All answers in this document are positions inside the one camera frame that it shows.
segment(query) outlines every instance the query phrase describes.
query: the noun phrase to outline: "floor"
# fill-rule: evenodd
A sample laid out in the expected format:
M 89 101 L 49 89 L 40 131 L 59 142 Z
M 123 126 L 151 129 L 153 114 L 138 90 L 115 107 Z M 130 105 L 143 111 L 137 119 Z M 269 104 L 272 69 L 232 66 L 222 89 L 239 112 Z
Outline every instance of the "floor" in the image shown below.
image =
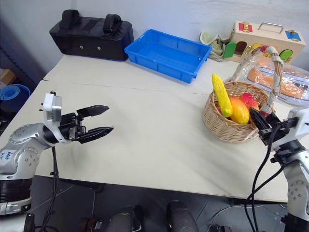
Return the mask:
M 52 191 L 52 179 L 35 176 L 31 195 L 33 197 L 31 213 L 35 214 L 35 223 L 40 225 L 48 207 Z M 60 232 L 76 232 L 79 220 L 89 218 L 92 214 L 94 191 L 81 186 L 60 182 L 59 193 L 55 203 L 55 214 L 49 225 L 56 226 Z M 217 232 L 217 226 L 230 226 L 233 232 L 249 232 L 250 225 L 241 206 L 231 207 L 216 217 L 218 211 L 231 206 L 226 197 L 167 191 L 149 188 L 137 188 L 119 185 L 104 185 L 102 193 L 95 194 L 94 216 L 103 219 L 104 231 L 112 215 L 127 205 L 141 205 L 145 214 L 146 232 L 167 232 L 166 206 L 171 200 L 186 204 L 197 222 L 200 232 Z M 257 205 L 256 214 L 260 232 L 281 232 L 284 224 L 280 218 L 287 213 L 286 204 Z

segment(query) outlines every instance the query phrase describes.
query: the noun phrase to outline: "toy box handle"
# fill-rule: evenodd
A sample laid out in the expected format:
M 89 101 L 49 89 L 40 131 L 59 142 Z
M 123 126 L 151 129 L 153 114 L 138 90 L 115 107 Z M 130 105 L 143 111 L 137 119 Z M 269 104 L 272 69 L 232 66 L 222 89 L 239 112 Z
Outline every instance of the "toy box handle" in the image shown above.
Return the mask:
M 283 26 L 282 26 L 282 25 L 279 25 L 279 24 L 274 24 L 274 23 L 267 23 L 267 22 L 263 22 L 263 23 L 261 23 L 261 25 L 259 26 L 258 30 L 261 28 L 261 26 L 262 26 L 263 24 L 266 24 L 266 25 L 270 25 L 270 26 L 275 26 L 275 27 L 279 27 L 279 28 L 281 28 L 281 30 L 280 30 L 280 32 L 279 32 L 279 34 L 283 31 Z

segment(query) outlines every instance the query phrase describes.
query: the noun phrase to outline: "wicker basket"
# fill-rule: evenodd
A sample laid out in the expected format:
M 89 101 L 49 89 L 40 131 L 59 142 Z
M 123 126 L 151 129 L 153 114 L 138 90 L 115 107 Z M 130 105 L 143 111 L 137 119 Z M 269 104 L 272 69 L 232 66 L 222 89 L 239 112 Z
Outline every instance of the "wicker basket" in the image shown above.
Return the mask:
M 262 89 L 248 82 L 226 82 L 225 88 L 229 96 L 239 97 L 243 93 L 250 93 L 259 105 L 263 105 L 268 99 L 268 95 Z M 203 114 L 206 127 L 214 135 L 230 143 L 245 142 L 258 135 L 258 129 L 254 124 L 238 124 L 222 116 L 216 108 L 217 101 L 213 91 L 209 95 Z

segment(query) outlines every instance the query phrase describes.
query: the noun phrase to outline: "blue plastic tray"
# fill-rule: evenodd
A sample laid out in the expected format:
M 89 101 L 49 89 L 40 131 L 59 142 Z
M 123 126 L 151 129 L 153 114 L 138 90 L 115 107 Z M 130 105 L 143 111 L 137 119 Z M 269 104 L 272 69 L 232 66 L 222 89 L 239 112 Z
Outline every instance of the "blue plastic tray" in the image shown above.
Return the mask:
M 211 46 L 149 29 L 125 48 L 133 63 L 191 83 Z

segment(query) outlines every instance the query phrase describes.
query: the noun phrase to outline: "colorful door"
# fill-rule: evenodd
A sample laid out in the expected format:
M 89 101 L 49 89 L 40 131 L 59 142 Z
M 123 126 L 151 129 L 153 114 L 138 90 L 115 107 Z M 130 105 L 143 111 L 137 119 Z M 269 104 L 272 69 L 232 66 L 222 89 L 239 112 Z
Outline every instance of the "colorful door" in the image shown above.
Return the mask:
M 281 58 L 284 62 L 289 62 L 289 60 L 291 59 L 292 54 L 293 54 L 293 51 L 292 51 L 292 50 L 286 49 L 286 50 L 283 50 L 283 51 L 280 53 L 280 58 Z

